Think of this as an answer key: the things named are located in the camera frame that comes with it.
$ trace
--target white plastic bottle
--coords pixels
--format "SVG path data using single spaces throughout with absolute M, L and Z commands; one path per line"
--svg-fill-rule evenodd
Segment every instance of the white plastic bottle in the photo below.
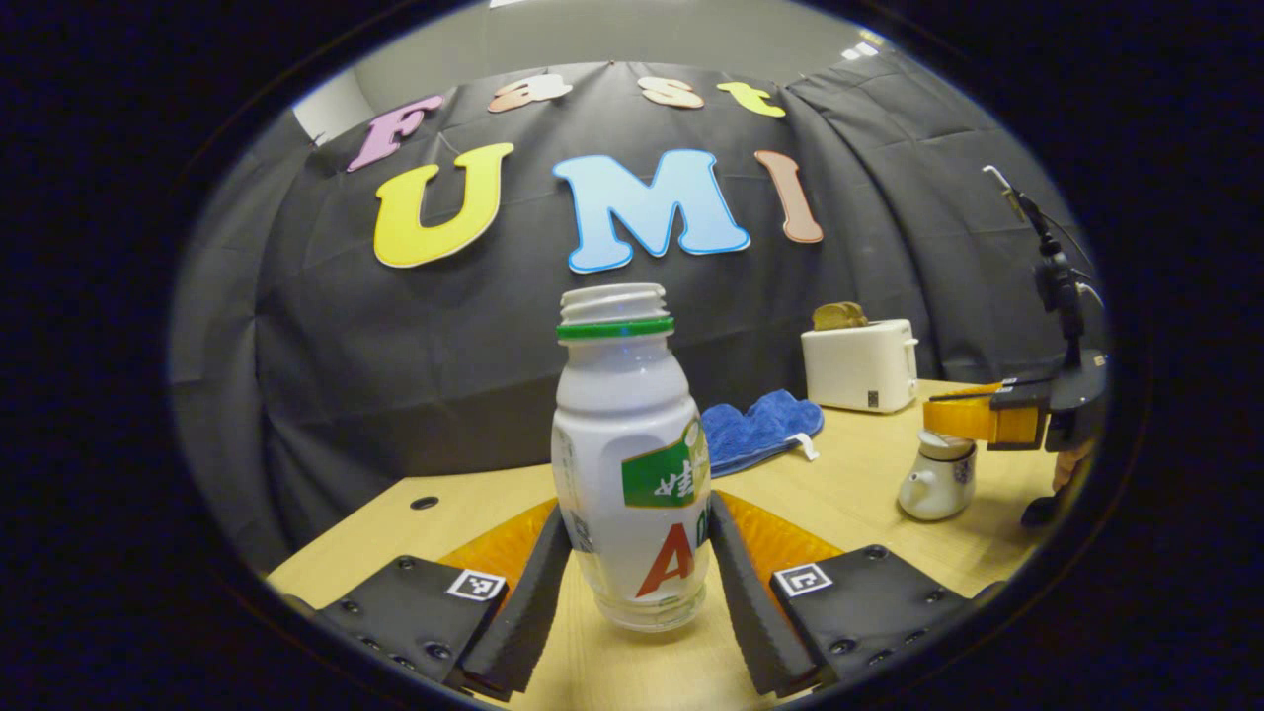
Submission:
M 710 562 L 710 458 L 698 405 L 667 349 L 674 321 L 655 283 L 561 297 L 552 468 L 597 606 L 616 625 L 665 631 L 694 617 Z

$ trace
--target white teapot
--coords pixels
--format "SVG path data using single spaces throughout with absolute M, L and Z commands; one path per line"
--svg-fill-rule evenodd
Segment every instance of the white teapot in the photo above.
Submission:
M 900 507 L 914 519 L 945 519 L 975 496 L 975 442 L 921 430 L 913 471 L 900 485 Z

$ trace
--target toaster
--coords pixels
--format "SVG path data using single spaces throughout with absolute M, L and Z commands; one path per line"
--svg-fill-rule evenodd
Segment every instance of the toaster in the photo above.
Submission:
M 803 334 L 808 400 L 830 407 L 894 412 L 918 396 L 918 359 L 908 319 Z

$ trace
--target blue cloth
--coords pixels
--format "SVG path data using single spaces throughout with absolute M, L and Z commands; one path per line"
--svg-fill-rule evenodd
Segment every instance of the blue cloth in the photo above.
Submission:
M 798 447 L 786 438 L 804 433 L 813 436 L 825 425 L 820 405 L 795 400 L 785 390 L 761 397 L 746 415 L 732 405 L 715 405 L 703 412 L 703 431 L 710 452 L 712 477 L 739 472 Z

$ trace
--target letter m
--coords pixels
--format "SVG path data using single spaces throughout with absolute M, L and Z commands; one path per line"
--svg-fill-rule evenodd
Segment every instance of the letter m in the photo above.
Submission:
M 579 249 L 570 254 L 570 268 L 600 272 L 632 261 L 632 247 L 614 235 L 614 216 L 646 252 L 662 257 L 676 209 L 685 220 L 680 234 L 685 252 L 746 249 L 751 235 L 733 221 L 712 172 L 714 163 L 705 151 L 669 151 L 648 186 L 609 156 L 580 156 L 554 166 L 554 175 L 570 182 L 575 197 Z

